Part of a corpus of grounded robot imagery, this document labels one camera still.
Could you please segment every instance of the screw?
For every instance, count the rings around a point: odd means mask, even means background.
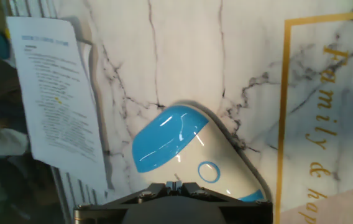
[[[270,204],[271,201],[266,200],[266,199],[259,199],[255,201],[258,205],[262,205],[262,204]]]
[[[90,203],[82,203],[80,205],[77,205],[77,208],[84,209],[84,208],[89,208],[90,206],[91,206]]]
[[[150,192],[150,191],[148,191],[148,190],[146,190],[146,191],[144,191],[144,192],[142,192],[142,193],[140,193],[140,197],[149,197],[149,196],[152,196],[153,195],[153,193],[152,192]]]

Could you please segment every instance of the marble wall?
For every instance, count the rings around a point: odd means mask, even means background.
[[[179,100],[215,112],[275,196],[284,21],[352,12],[353,0],[54,0],[54,6],[78,38],[94,44],[93,85],[114,186],[110,201],[140,189],[129,160],[131,141]],[[336,65],[323,55],[324,46],[349,51],[349,65]],[[320,73],[331,67],[341,79],[325,87]],[[289,74],[282,211],[307,202],[309,161],[317,156],[332,175],[316,186],[329,195],[353,189],[353,21],[294,27]],[[338,122],[327,128],[339,130],[326,156],[310,154],[312,146],[301,143],[314,132],[320,88],[335,91],[332,119]]]

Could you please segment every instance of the gold lettering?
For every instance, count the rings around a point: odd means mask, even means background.
[[[314,190],[312,190],[312,189],[309,189],[309,191],[312,192],[312,193],[315,193],[316,196],[314,196],[313,194],[308,194],[308,198],[316,198],[316,199],[319,199],[319,196],[322,196],[322,197],[324,197],[324,198],[327,198],[327,196],[325,196],[325,195],[323,195],[323,194],[321,194],[321,193],[319,193],[319,192],[316,192],[316,191],[314,191]]]
[[[319,90],[320,93],[322,94],[325,94],[328,96],[328,99],[322,97],[322,96],[319,96],[319,100],[323,100],[324,102],[327,103],[327,105],[325,104],[322,104],[322,103],[318,103],[318,108],[320,109],[321,107],[324,107],[324,108],[327,108],[327,109],[330,109],[331,108],[331,102],[332,102],[332,95],[334,94],[331,90],[329,92],[326,92],[324,90]]]
[[[323,74],[324,73],[327,73],[329,75],[332,75],[332,78],[328,78],[328,77],[325,77]],[[320,78],[320,81],[321,83],[324,83],[324,82],[332,82],[332,83],[335,83],[336,82],[336,74],[330,70],[325,70],[325,71],[322,71],[321,72],[321,78]]]
[[[333,136],[336,136],[336,135],[337,135],[337,133],[335,133],[335,132],[332,132],[332,131],[329,131],[329,130],[325,130],[325,129],[319,128],[319,127],[315,127],[314,130],[315,130],[315,131],[323,131],[323,132],[325,132],[325,133],[327,133],[327,134],[332,134]]]
[[[326,46],[323,47],[323,54],[325,53],[329,53],[329,54],[333,54],[334,57],[332,58],[333,60],[338,60],[337,56],[341,56],[346,58],[346,61],[343,63],[343,65],[346,65],[348,63],[348,56],[349,56],[349,52],[340,52],[338,50],[333,50],[333,49],[329,49]]]
[[[306,209],[308,211],[312,211],[312,212],[318,212],[318,208],[314,203],[306,203]]]
[[[317,119],[318,121],[320,121],[320,119],[323,119],[323,120],[325,120],[325,121],[328,121],[328,120],[330,120],[330,117],[329,117],[329,116],[324,117],[324,116],[317,115],[317,116],[316,116],[316,119]]]
[[[330,171],[328,171],[327,169],[323,168],[323,166],[318,163],[318,162],[312,162],[311,163],[311,170],[309,171],[309,173],[311,174],[311,176],[313,176],[313,172],[318,174],[318,177],[321,177],[319,172],[324,172],[324,174],[326,175],[331,175]]]
[[[303,215],[305,217],[305,221],[309,224],[316,224],[316,219],[315,218],[312,218],[312,217],[309,217],[307,215],[305,215],[304,213],[302,212],[298,212],[299,214]]]
[[[326,150],[326,148],[322,145],[324,143],[327,142],[327,140],[323,139],[323,141],[314,141],[312,139],[309,138],[310,134],[305,134],[305,138],[315,144],[317,144],[318,146],[322,147],[324,150]]]

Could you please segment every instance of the paper document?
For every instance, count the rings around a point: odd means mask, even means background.
[[[35,159],[107,189],[98,117],[67,21],[8,17]]]

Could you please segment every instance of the blue object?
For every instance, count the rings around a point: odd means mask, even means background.
[[[7,59],[11,56],[11,46],[4,34],[0,33],[0,58]]]
[[[174,158],[208,123],[188,106],[171,106],[148,124],[132,143],[138,172],[159,168]]]
[[[216,170],[216,178],[215,178],[215,180],[213,180],[213,181],[208,181],[208,180],[204,179],[204,178],[201,176],[201,174],[200,174],[200,167],[201,167],[202,165],[205,165],[205,164],[208,164],[208,165],[210,165],[210,166],[212,166],[212,167],[215,168],[215,170]],[[215,165],[215,163],[213,163],[213,162],[205,161],[205,162],[200,163],[199,167],[197,168],[197,171],[199,172],[200,178],[202,178],[203,181],[205,181],[205,182],[207,182],[207,183],[210,183],[210,184],[213,184],[213,183],[217,182],[217,181],[219,180],[219,178],[221,177],[221,171],[219,170],[218,166]]]
[[[260,199],[264,199],[264,195],[262,195],[261,190],[257,190],[256,192],[254,192],[248,196],[239,198],[239,200],[241,200],[243,202],[254,202],[254,201],[260,200]]]

